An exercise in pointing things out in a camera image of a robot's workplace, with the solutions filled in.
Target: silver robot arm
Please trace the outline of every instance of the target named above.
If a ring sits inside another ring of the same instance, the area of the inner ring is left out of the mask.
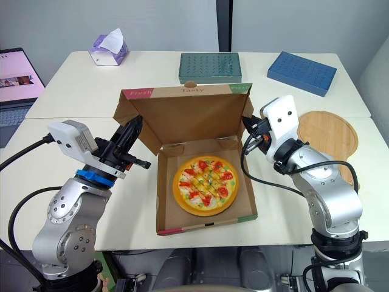
[[[253,116],[243,118],[243,122],[249,139],[254,138],[243,150],[245,155],[258,147],[274,163],[275,170],[291,176],[306,198],[316,255],[309,269],[316,291],[356,291],[340,287],[346,283],[365,285],[362,239],[367,238],[367,232],[359,231],[362,203],[354,188],[340,176],[338,165],[299,171],[333,159],[297,139],[298,117],[293,97],[275,99],[261,109],[261,119]]]
[[[107,141],[93,139],[85,125],[72,120],[49,126],[62,152],[85,166],[51,199],[46,222],[33,242],[45,278],[35,291],[101,291],[97,274],[102,266],[94,260],[96,227],[115,180],[124,178],[133,164],[150,166],[128,154],[141,129],[142,117],[137,116]]]

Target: pizza box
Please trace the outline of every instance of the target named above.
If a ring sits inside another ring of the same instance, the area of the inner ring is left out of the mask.
[[[195,86],[192,88],[123,89],[114,119],[121,125],[142,115],[139,139],[158,155],[158,235],[170,235],[240,223],[257,218],[251,180],[240,167],[242,116],[250,117],[251,83]],[[238,194],[224,212],[199,217],[184,211],[173,196],[178,168],[199,155],[219,156],[238,172]]]

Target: pepperoni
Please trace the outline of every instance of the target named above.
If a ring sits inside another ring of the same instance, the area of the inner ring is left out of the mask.
[[[218,188],[218,193],[222,198],[227,198],[229,195],[229,191],[225,187]]]
[[[225,172],[221,179],[232,179],[232,173],[230,172]]]
[[[180,181],[180,187],[190,187],[190,182],[188,182],[188,181]]]
[[[213,170],[218,170],[220,167],[223,167],[223,163],[220,161],[217,161],[215,165],[213,166]]]
[[[195,175],[195,171],[193,169],[185,169],[184,172],[188,173],[189,175]]]
[[[208,207],[209,204],[211,203],[212,196],[208,195],[202,200],[202,203],[204,204],[205,207]]]
[[[200,167],[200,169],[201,169],[202,171],[204,171],[204,169],[206,169],[207,166],[208,166],[208,164],[207,164],[205,161],[199,160],[199,167]]]
[[[192,200],[193,198],[197,197],[199,195],[199,192],[195,190],[194,192],[189,192],[189,200]]]

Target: toy pizza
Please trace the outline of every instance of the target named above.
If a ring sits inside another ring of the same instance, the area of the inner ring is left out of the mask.
[[[185,162],[173,180],[178,205],[197,216],[212,216],[226,210],[238,189],[235,168],[216,156],[199,156]]]

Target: gray wall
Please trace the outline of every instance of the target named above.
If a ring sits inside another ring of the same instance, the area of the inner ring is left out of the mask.
[[[388,0],[239,0],[232,50],[336,53],[354,83],[389,35]]]
[[[363,72],[358,89],[389,145],[389,38]]]
[[[131,50],[219,50],[215,0],[0,2],[0,48],[23,47],[45,84],[71,52],[118,27]]]

